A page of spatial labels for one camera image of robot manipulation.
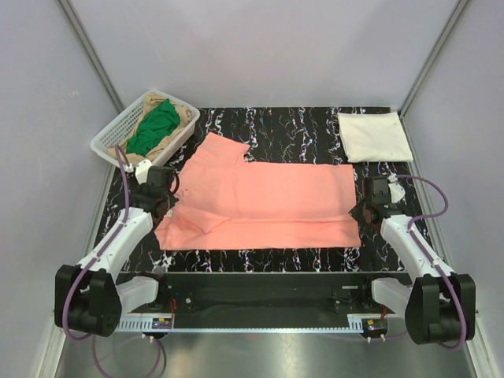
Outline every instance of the shiny floor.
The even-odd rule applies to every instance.
[[[396,323],[391,334],[403,330]],[[407,337],[371,344],[362,340],[358,335],[171,334],[161,340],[165,369],[161,354],[152,377],[476,377],[466,348],[450,352],[437,345],[415,345]],[[96,346],[102,367],[113,377],[143,377],[158,355],[155,344],[133,334],[98,339]],[[90,340],[65,344],[56,377],[101,376]]]

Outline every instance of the plastic basket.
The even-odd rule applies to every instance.
[[[119,167],[119,162],[116,158],[111,157],[107,148],[118,144],[123,141],[130,131],[135,127],[136,121],[139,119],[140,114],[143,111],[143,99],[147,93],[154,92],[157,95],[169,98],[174,104],[185,105],[191,111],[191,122],[183,129],[183,131],[176,136],[176,138],[152,161],[153,165],[164,165],[171,156],[189,139],[191,135],[195,132],[196,121],[199,118],[199,110],[195,107],[187,104],[186,102],[179,100],[170,94],[160,92],[160,91],[148,91],[144,93],[140,98],[133,102],[128,108],[126,108],[121,114],[119,114],[112,122],[107,124],[103,130],[101,130],[94,138],[91,140],[91,149],[98,154],[101,158],[104,158],[109,163],[114,164]],[[134,167],[127,167],[128,172],[132,172]]]

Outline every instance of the white wall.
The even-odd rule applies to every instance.
[[[0,376],[32,376],[106,163],[91,138],[115,111],[54,0],[0,2]]]
[[[456,0],[71,0],[124,104],[402,105]]]
[[[502,0],[472,2],[406,114],[424,175],[450,200],[439,219],[447,253],[476,281],[497,358],[504,349],[503,14]]]

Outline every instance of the folded white towel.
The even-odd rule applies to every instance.
[[[339,134],[350,163],[413,161],[397,113],[338,113]]]

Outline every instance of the marble tabletop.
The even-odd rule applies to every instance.
[[[208,132],[250,145],[247,161],[275,163],[345,164],[337,114],[388,113],[388,108],[218,108],[200,109],[195,133],[169,160],[179,172]],[[408,174],[406,163],[354,164],[357,200],[363,179]],[[130,190],[137,183],[128,178]],[[404,182],[403,199],[411,215],[421,213],[417,193],[410,180]],[[107,233],[124,208],[124,192],[116,169],[99,225],[97,242]],[[418,228],[429,241],[425,224]],[[261,250],[160,250],[153,232],[132,252],[125,272],[358,272],[404,270],[398,256],[371,228],[359,227],[359,248],[302,248]]]

